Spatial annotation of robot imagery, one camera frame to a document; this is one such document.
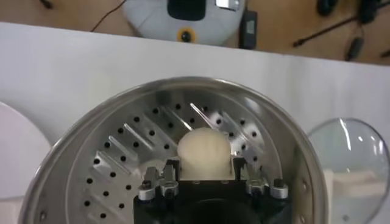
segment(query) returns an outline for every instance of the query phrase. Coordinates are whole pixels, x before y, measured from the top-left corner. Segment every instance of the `white countertop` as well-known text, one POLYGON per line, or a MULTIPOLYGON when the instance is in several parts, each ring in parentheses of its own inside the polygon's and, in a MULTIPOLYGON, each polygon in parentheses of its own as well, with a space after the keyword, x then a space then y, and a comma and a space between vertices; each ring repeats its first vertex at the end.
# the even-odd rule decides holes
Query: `white countertop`
MULTIPOLYGON (((306 132, 333 117, 355 117, 390 143, 390 67, 8 23, 0 23, 0 49, 0 101, 52 144, 105 99, 185 75, 249 86, 306 132)), ((372 223, 384 223, 384 213, 372 223)))

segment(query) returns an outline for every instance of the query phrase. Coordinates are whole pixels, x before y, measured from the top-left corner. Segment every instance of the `stainless steel pot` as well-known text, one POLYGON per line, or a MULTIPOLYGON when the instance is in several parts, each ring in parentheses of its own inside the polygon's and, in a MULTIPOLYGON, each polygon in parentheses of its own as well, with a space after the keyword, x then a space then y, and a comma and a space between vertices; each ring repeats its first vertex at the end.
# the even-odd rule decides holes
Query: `stainless steel pot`
POLYGON ((232 154, 290 186, 293 223, 327 223, 321 166, 305 133, 273 101, 235 83, 199 77, 147 83, 112 97, 46 157, 20 223, 132 223, 132 199, 147 166, 176 156, 198 127, 229 135, 232 154))

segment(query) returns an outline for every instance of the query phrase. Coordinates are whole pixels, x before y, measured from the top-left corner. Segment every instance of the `silver bolt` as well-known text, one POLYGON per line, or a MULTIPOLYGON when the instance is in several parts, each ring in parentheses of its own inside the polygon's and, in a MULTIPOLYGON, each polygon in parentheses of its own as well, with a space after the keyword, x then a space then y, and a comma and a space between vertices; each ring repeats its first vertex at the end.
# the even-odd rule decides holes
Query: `silver bolt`
POLYGON ((39 216, 39 220, 40 221, 44 221, 46 219, 46 217, 47 217, 46 212, 45 211, 41 211, 41 214, 39 216))
POLYGON ((305 180, 303 180, 303 182, 302 182, 302 187, 303 187, 303 191, 305 191, 305 192, 308 191, 308 187, 307 187, 307 184, 306 184, 305 180))
POLYGON ((302 215, 299 216, 299 220, 300 220, 301 224, 305 224, 306 223, 306 220, 305 220, 305 218, 302 215))

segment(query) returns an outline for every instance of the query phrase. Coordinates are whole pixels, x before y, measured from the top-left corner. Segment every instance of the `wooden floor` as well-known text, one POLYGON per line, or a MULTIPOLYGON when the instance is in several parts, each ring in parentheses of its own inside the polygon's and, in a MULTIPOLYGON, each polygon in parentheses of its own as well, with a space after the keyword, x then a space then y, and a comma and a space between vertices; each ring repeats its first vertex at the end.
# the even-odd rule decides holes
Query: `wooden floor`
MULTIPOLYGON (((0 21, 89 31, 121 0, 52 0, 52 10, 39 0, 0 0, 0 21)), ((339 0, 326 18, 317 15, 316 0, 248 0, 249 10, 258 12, 257 50, 308 57, 343 60, 353 37, 362 35, 357 23, 347 24, 331 33, 293 48, 292 43, 355 14, 358 0, 339 0)), ((380 53, 390 49, 390 6, 379 11, 377 19, 363 27, 364 46, 358 62, 390 65, 380 53)), ((96 29, 99 33, 135 35, 122 10, 107 17, 96 29)), ((236 46, 232 37, 227 46, 236 46)))

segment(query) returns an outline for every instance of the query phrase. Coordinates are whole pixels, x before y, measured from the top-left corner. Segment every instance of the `white robot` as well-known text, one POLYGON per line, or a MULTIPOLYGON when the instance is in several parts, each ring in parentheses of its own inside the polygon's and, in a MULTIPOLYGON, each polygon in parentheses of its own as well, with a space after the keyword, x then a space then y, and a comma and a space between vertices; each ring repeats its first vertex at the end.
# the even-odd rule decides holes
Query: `white robot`
POLYGON ((124 14, 146 38, 222 45, 239 28, 246 0, 127 0, 124 14))

